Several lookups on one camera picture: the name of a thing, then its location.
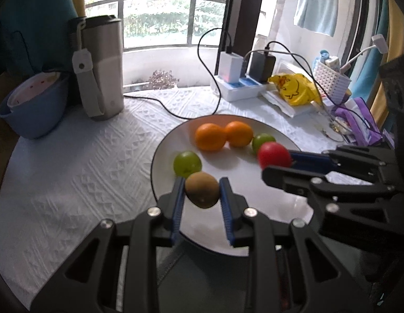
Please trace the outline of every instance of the balcony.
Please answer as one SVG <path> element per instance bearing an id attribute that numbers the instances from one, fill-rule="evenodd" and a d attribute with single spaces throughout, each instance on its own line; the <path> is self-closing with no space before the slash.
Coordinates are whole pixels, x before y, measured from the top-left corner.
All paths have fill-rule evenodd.
<path id="1" fill-rule="evenodd" d="M 178 87 L 209 84 L 196 56 L 207 30 L 222 27 L 225 0 L 104 0 L 86 6 L 87 16 L 113 14 L 122 20 L 124 84 L 147 82 L 155 71 L 178 79 Z M 200 54 L 213 71 L 221 31 L 203 38 Z M 139 85 L 136 90 L 145 89 Z"/>

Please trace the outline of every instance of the red fruit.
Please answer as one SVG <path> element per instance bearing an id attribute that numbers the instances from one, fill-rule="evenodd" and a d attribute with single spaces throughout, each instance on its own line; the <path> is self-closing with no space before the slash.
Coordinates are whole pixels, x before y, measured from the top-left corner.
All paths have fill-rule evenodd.
<path id="1" fill-rule="evenodd" d="M 267 166 L 290 167 L 292 165 L 292 157 L 289 151 L 277 142 L 262 144 L 258 150 L 257 159 L 261 169 Z"/>

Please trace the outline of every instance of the table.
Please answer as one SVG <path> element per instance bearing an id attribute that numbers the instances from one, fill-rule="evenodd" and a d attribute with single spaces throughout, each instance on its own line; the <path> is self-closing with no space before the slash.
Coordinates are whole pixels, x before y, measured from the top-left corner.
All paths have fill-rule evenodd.
<path id="1" fill-rule="evenodd" d="M 160 99 L 186 117 L 210 114 L 217 102 L 209 87 L 133 95 Z M 219 113 L 263 121 L 305 151 L 337 145 L 318 131 L 318 123 L 326 124 L 316 115 L 290 119 L 265 99 L 222 100 Z M 49 135 L 18 141 L 0 194 L 0 272 L 24 305 L 29 307 L 101 219 L 129 220 L 155 205 L 151 159 L 158 143 L 181 122 L 156 102 L 126 98 L 124 111 L 108 121 L 94 122 L 76 107 Z M 340 175 L 334 180 L 360 183 Z M 159 250 L 159 265 L 168 253 Z"/>

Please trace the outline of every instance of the orange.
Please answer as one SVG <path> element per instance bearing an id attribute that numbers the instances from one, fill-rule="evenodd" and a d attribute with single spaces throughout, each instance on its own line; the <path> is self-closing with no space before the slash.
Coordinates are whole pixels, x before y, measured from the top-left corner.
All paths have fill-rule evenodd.
<path id="1" fill-rule="evenodd" d="M 225 126 L 225 133 L 230 146 L 238 148 L 247 146 L 254 136 L 253 129 L 241 121 L 228 123 Z"/>
<path id="2" fill-rule="evenodd" d="M 225 143 L 225 130 L 214 123 L 205 123 L 195 132 L 196 147 L 202 151 L 219 151 Z"/>

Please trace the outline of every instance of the silver bolt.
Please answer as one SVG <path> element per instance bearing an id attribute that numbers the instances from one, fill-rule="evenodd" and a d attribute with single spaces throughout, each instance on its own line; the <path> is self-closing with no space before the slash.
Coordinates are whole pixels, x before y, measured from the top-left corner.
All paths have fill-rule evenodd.
<path id="1" fill-rule="evenodd" d="M 330 203 L 326 205 L 325 209 L 327 210 L 327 212 L 336 213 L 340 210 L 340 206 L 338 206 L 337 204 Z"/>
<path id="2" fill-rule="evenodd" d="M 109 219 L 103 219 L 103 220 L 100 222 L 100 226 L 101 226 L 102 228 L 105 228 L 105 229 L 107 230 L 108 228 L 111 228 L 111 227 L 113 226 L 113 221 L 112 221 L 112 220 L 109 220 Z"/>
<path id="3" fill-rule="evenodd" d="M 319 185 L 323 182 L 321 178 L 311 178 L 310 182 L 312 182 L 314 185 Z"/>
<path id="4" fill-rule="evenodd" d="M 302 219 L 296 218 L 293 219 L 292 225 L 295 226 L 296 228 L 303 228 L 305 227 L 306 223 Z"/>
<path id="5" fill-rule="evenodd" d="M 149 216 L 159 216 L 161 214 L 161 209 L 159 209 L 158 207 L 150 207 L 147 210 L 147 214 Z"/>
<path id="6" fill-rule="evenodd" d="M 258 212 L 255 208 L 248 207 L 244 209 L 244 214 L 249 218 L 254 218 L 255 216 L 257 216 Z"/>

